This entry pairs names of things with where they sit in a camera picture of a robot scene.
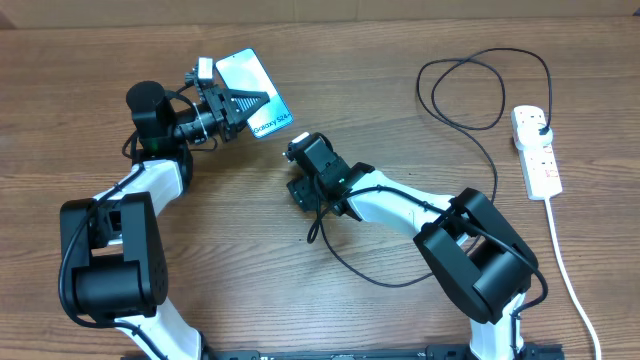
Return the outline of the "white charger adapter plug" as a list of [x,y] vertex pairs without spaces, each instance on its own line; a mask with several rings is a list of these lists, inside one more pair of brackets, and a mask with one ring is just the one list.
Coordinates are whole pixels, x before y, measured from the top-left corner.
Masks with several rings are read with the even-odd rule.
[[518,124],[514,129],[513,138],[518,150],[534,150],[550,145],[553,141],[553,131],[551,128],[539,127],[537,124]]

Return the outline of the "blue Galaxy smartphone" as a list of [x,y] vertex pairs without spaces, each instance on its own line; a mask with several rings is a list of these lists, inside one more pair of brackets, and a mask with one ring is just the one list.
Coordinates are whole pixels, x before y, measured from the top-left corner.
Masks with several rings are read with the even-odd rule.
[[238,98],[243,110],[251,108],[256,101],[269,98],[247,120],[256,138],[266,137],[293,123],[292,113],[252,48],[222,58],[215,66],[227,88],[259,93],[259,96]]

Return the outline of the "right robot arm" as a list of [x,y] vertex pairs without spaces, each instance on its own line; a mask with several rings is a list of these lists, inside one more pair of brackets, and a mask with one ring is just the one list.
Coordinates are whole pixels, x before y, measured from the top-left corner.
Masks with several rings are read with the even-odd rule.
[[527,301],[542,280],[528,245],[494,204],[467,188],[457,196],[422,192],[365,163],[349,166],[321,133],[292,140],[285,157],[302,176],[287,185],[304,211],[316,214],[308,242],[324,235],[328,213],[386,225],[413,239],[449,300],[470,320],[467,345],[430,345],[429,358],[453,352],[466,359],[533,359],[520,334],[521,314],[547,297]]

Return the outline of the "white power strip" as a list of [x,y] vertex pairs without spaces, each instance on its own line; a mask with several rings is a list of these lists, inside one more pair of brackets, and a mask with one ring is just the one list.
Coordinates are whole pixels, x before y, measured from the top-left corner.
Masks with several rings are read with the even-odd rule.
[[[536,106],[516,106],[512,110],[510,118],[513,134],[518,124],[547,126],[544,111]],[[530,200],[550,199],[562,192],[552,143],[534,150],[518,150],[518,154],[527,197]]]

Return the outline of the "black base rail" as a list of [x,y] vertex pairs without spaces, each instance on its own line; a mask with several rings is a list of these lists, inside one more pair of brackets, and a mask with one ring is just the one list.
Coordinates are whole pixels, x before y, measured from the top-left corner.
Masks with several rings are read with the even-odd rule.
[[[219,351],[205,353],[203,359],[212,360],[470,360],[477,359],[469,345],[429,345],[425,349],[384,349],[337,352],[276,352],[260,353],[257,350]],[[525,344],[519,359],[563,360],[561,345]]]

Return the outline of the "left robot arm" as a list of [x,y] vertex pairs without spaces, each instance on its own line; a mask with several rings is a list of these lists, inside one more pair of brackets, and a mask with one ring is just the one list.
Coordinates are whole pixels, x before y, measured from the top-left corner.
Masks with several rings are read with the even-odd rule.
[[168,298],[157,217],[189,187],[195,145],[236,138],[270,101],[265,92],[190,84],[201,101],[180,112],[171,102],[187,102],[181,91],[154,81],[132,86],[126,103],[136,130],[123,147],[130,173],[109,190],[60,209],[58,296],[64,312],[82,327],[122,331],[150,359],[215,356]]

